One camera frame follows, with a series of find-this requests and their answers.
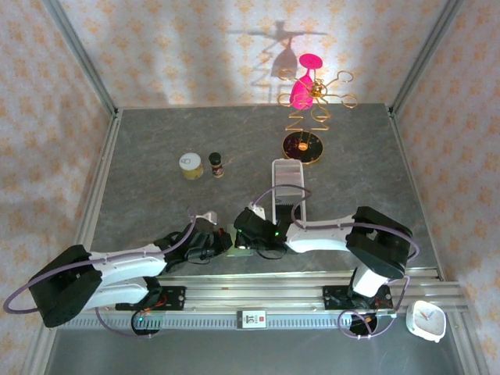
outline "label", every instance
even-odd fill
[[[242,330],[267,328],[266,310],[238,311],[237,327]]]

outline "wallpaper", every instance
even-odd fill
[[[491,373],[500,368],[500,2],[465,0],[400,126],[450,280],[477,315]]]
[[[276,103],[303,74],[298,56],[324,61],[318,77],[390,103],[445,0],[62,0],[119,107]]]
[[[0,2],[0,24],[3,303],[73,244],[109,118],[40,1]],[[0,373],[20,373],[40,322],[0,309]]]

